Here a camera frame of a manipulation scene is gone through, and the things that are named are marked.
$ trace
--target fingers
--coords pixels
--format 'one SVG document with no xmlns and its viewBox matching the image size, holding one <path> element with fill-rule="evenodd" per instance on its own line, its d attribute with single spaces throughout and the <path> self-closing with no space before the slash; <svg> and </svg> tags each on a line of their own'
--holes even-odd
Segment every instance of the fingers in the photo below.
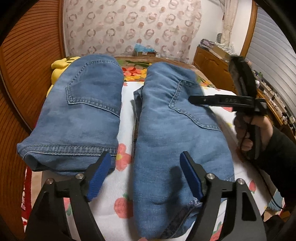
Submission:
<svg viewBox="0 0 296 241">
<path fill-rule="evenodd" d="M 242 138 L 250 138 L 250 133 L 246 133 L 246 129 L 240 128 L 240 127 L 235 127 L 235 131 L 237 133 L 237 138 L 242 139 Z"/>
<path fill-rule="evenodd" d="M 242 147 L 243 151 L 249 151 L 253 147 L 253 142 L 250 139 L 244 139 L 243 142 L 239 142 L 239 146 Z"/>
<path fill-rule="evenodd" d="M 251 125 L 256 125 L 263 129 L 267 129 L 271 125 L 269 119 L 266 116 L 255 115 L 254 117 L 251 117 L 245 115 L 243 119 L 246 123 L 250 123 L 252 120 Z"/>
<path fill-rule="evenodd" d="M 249 139 L 250 133 L 247 132 L 247 126 L 243 123 L 245 120 L 238 116 L 235 117 L 233 124 L 235 126 L 235 131 L 237 133 L 237 139 L 239 141 L 238 145 L 241 147 L 242 151 L 249 151 L 252 149 L 253 142 Z"/>
</svg>

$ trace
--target pocket stitching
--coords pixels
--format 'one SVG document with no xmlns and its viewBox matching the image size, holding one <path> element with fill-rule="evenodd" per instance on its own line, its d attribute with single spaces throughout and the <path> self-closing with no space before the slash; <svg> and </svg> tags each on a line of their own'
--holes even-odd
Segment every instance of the pocket stitching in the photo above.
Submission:
<svg viewBox="0 0 296 241">
<path fill-rule="evenodd" d="M 66 86 L 66 94 L 67 94 L 68 104 L 88 104 L 88 105 L 91 105 L 93 107 L 97 107 L 97 108 L 103 109 L 105 111 L 111 112 L 114 115 L 119 117 L 119 115 L 120 115 L 119 110 L 117 110 L 117 109 L 115 109 L 115 108 L 113 108 L 113 107 L 111 107 L 109 105 L 104 104 L 103 102 L 101 102 L 98 99 L 95 99 L 95 98 L 92 98 L 92 97 L 90 97 L 90 99 L 89 98 L 85 99 L 84 97 L 74 97 L 73 98 L 73 96 L 72 96 L 70 85 L 74 82 L 74 80 L 85 69 L 85 67 L 87 65 L 91 65 L 91 64 L 95 64 L 95 63 L 99 63 L 99 62 L 108 62 L 108 63 L 114 64 L 114 65 L 116 65 L 116 66 L 118 66 L 120 68 L 120 66 L 117 63 L 115 63 L 113 61 L 110 61 L 110 60 L 95 60 L 95 61 L 87 62 L 85 65 L 82 66 L 81 70 L 76 74 L 76 76 L 72 79 L 72 81 Z"/>
<path fill-rule="evenodd" d="M 184 115 L 186 115 L 186 116 L 187 116 L 189 119 L 191 119 L 195 124 L 197 124 L 198 126 L 200 126 L 200 127 L 202 127 L 202 128 L 221 131 L 221 130 L 219 129 L 218 126 L 214 126 L 214 125 L 204 125 L 204 124 L 200 123 L 200 122 L 199 122 L 194 116 L 192 116 L 190 113 L 188 113 L 188 112 L 186 112 L 186 111 L 184 111 L 184 110 L 181 110 L 181 109 L 179 109 L 179 108 L 177 108 L 177 107 L 174 106 L 175 103 L 176 103 L 176 101 L 177 101 L 177 99 L 179 98 L 180 91 L 181 91 L 181 87 L 183 87 L 183 86 L 191 87 L 191 86 L 193 86 L 193 85 L 194 85 L 194 83 L 191 83 L 191 82 L 187 83 L 186 80 L 181 80 L 181 81 L 179 82 L 178 86 L 177 86 L 177 90 L 176 90 L 176 92 L 175 92 L 173 98 L 172 98 L 171 101 L 170 101 L 169 107 L 170 107 L 172 110 L 175 110 L 175 111 L 177 111 L 177 112 L 180 113 L 180 114 L 184 114 Z"/>
</svg>

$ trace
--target blue gripper pad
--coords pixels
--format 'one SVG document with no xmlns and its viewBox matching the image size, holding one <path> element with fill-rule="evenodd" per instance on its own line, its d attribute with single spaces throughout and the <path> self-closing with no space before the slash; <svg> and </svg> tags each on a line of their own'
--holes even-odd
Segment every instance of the blue gripper pad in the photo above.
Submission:
<svg viewBox="0 0 296 241">
<path fill-rule="evenodd" d="M 98 196 L 99 191 L 103 185 L 103 182 L 111 167 L 111 155 L 107 153 L 102 160 L 100 166 L 94 173 L 92 179 L 89 181 L 89 191 L 87 193 L 87 200 L 90 202 L 93 198 Z"/>
<path fill-rule="evenodd" d="M 185 175 L 185 178 L 190 187 L 192 195 L 198 200 L 201 200 L 204 196 L 204 194 L 202 193 L 201 181 L 198 178 L 196 172 L 194 171 L 190 161 L 192 162 L 193 165 L 195 164 L 192 158 L 190 157 L 190 155 L 188 154 L 188 152 L 182 152 L 180 155 L 180 165 L 181 165 L 182 171 Z"/>
</svg>

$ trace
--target bedsheet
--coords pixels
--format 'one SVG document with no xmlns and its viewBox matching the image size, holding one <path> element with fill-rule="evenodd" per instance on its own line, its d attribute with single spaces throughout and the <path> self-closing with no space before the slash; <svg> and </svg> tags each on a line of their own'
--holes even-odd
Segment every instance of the bedsheet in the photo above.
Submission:
<svg viewBox="0 0 296 241">
<path fill-rule="evenodd" d="M 144 237 L 139 237 L 133 220 L 133 200 L 132 200 L 132 165 L 133 165 L 133 142 L 135 113 L 133 109 L 133 92 L 140 88 L 143 82 L 125 82 L 122 88 L 122 111 L 120 114 L 120 127 L 118 133 L 118 155 L 116 157 L 116 169 L 104 181 L 98 197 L 89 203 L 93 216 L 106 241 L 146 241 Z M 232 92 L 217 90 L 215 88 L 202 87 L 205 95 L 229 94 Z M 221 130 L 223 131 L 234 162 L 235 179 L 243 178 L 257 203 L 260 214 L 264 212 L 270 201 L 263 181 L 255 169 L 244 162 L 237 150 L 237 141 L 233 119 L 235 113 L 231 108 L 211 107 L 216 114 Z M 43 180 L 57 176 L 46 173 Z M 80 240 L 69 199 L 64 199 L 65 211 L 68 219 L 72 238 Z M 222 202 L 219 209 L 218 218 L 214 228 L 211 241 L 217 240 L 225 214 L 226 201 Z M 169 239 L 172 241 L 184 241 L 191 229 L 181 237 Z"/>
<path fill-rule="evenodd" d="M 197 82 L 200 86 L 216 88 L 212 82 L 209 81 L 207 77 L 196 67 L 179 61 L 156 57 L 116 57 L 116 60 L 123 70 L 124 81 L 126 82 L 145 81 L 149 65 L 157 62 L 166 62 L 194 71 L 197 75 Z"/>
</svg>

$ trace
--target plush toy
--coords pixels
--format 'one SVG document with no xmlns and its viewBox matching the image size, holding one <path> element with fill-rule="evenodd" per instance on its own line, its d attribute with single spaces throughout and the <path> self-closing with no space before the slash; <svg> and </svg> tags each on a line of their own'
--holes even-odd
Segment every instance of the plush toy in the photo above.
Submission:
<svg viewBox="0 0 296 241">
<path fill-rule="evenodd" d="M 58 78 L 60 77 L 60 75 L 65 71 L 66 68 L 68 68 L 68 66 L 73 63 L 76 59 L 79 59 L 80 57 L 67 57 L 67 58 L 63 58 L 60 60 L 56 60 L 55 62 L 52 63 L 51 68 L 53 69 L 52 72 L 52 85 L 49 88 L 46 97 L 48 96 L 50 90 L 52 89 L 52 87 L 54 86 L 54 84 L 56 83 L 56 81 L 58 80 Z"/>
</svg>

